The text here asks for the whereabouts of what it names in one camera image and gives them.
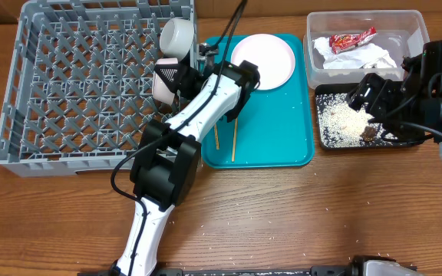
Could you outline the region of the pink bowl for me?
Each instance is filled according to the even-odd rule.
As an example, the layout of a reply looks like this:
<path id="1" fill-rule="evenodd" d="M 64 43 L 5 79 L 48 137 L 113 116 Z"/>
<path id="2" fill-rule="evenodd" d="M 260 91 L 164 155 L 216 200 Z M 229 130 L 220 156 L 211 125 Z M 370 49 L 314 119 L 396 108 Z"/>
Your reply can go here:
<path id="1" fill-rule="evenodd" d="M 156 62 L 156 65 L 165 64 L 178 64 L 178 60 L 175 57 L 161 58 Z M 172 105 L 175 98 L 175 94 L 168 89 L 157 73 L 153 74 L 152 95 L 155 100 L 168 105 Z"/>

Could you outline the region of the brown food scrap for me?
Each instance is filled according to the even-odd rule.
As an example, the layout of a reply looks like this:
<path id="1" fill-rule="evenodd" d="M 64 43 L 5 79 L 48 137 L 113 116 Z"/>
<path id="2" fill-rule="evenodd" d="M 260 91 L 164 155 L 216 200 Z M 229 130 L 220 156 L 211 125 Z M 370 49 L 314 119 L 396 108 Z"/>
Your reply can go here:
<path id="1" fill-rule="evenodd" d="M 364 131 L 361 133 L 361 140 L 365 143 L 371 143 L 376 140 L 378 135 L 378 129 L 373 126 L 366 126 Z"/>

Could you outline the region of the grey-white bowl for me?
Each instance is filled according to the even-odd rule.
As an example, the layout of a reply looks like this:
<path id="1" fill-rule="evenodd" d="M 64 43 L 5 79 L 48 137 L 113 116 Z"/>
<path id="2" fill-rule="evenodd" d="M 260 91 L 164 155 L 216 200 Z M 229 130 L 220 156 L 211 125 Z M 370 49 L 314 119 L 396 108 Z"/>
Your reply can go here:
<path id="1" fill-rule="evenodd" d="M 160 34 L 160 50 L 169 58 L 183 60 L 195 38 L 194 24 L 186 19 L 171 18 Z"/>

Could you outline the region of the white napkin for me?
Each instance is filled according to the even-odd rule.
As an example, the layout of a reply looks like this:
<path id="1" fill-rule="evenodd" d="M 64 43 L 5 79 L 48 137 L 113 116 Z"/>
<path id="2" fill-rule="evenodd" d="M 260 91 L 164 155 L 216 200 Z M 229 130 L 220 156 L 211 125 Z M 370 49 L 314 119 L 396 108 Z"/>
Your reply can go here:
<path id="1" fill-rule="evenodd" d="M 317 38 L 313 41 L 314 49 L 325 59 L 324 69 L 370 69 L 394 68 L 396 62 L 389 52 L 374 43 L 334 54 L 329 46 L 329 38 Z"/>

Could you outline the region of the wooden chopstick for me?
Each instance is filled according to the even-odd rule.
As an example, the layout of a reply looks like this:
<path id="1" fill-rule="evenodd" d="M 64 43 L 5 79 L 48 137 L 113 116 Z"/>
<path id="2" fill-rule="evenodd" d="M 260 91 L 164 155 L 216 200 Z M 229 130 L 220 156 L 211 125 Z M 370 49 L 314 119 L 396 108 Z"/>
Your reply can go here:
<path id="1" fill-rule="evenodd" d="M 218 128 L 217 123 L 214 125 L 214 137 L 215 137 L 215 144 L 216 144 L 216 150 L 219 150 L 219 134 L 218 134 Z"/>
<path id="2" fill-rule="evenodd" d="M 232 155 L 231 155 L 232 163 L 234 163 L 236 160 L 237 130 L 238 130 L 238 118 L 235 119 L 233 126 L 233 145 L 232 145 Z"/>

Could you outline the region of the red snack wrapper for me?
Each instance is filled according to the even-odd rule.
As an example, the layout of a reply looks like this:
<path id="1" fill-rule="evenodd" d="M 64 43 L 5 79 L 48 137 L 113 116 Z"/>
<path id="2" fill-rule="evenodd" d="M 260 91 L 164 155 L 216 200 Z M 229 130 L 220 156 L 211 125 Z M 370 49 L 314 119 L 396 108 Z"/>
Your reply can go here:
<path id="1" fill-rule="evenodd" d="M 374 27 L 360 34 L 335 34 L 329 38 L 329 46 L 334 54 L 339 54 L 367 44 L 376 34 Z"/>

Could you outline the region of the large white round plate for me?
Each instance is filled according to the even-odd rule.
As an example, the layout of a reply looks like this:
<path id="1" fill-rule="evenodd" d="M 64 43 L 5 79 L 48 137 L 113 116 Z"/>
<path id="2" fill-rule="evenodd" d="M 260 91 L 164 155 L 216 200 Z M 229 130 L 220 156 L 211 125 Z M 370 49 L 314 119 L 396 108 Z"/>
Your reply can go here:
<path id="1" fill-rule="evenodd" d="M 231 63 L 248 61 L 258 67 L 259 90 L 281 87 L 295 70 L 295 54 L 289 44 L 273 34 L 254 34 L 242 39 L 233 49 Z"/>

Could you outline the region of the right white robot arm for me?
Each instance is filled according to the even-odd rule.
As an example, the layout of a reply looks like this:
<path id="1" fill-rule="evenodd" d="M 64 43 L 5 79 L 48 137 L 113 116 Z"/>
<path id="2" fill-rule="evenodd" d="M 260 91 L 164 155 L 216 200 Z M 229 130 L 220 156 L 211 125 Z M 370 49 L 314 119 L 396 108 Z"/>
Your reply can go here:
<path id="1" fill-rule="evenodd" d="M 421 54 L 405 57 L 402 67 L 407 73 L 402 82 L 366 74 L 347 94 L 347 103 L 364 109 L 397 143 L 432 139 L 442 160 L 442 40 L 427 42 Z"/>

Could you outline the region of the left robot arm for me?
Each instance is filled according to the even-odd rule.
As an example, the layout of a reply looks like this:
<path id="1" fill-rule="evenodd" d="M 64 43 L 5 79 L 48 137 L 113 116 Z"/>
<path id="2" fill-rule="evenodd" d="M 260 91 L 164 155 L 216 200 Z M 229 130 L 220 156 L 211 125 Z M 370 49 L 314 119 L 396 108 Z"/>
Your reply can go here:
<path id="1" fill-rule="evenodd" d="M 243 61 L 215 64 L 209 77 L 187 74 L 189 66 L 158 64 L 155 72 L 179 90 L 190 103 L 162 123 L 151 120 L 143 130 L 131 161 L 132 193 L 114 191 L 134 201 L 134 220 L 124 253 L 110 270 L 112 275 L 150 275 L 157 265 L 157 249 L 168 216 L 186 197 L 196 177 L 201 143 L 216 122 L 236 119 L 257 88 L 260 74 L 256 65 Z"/>

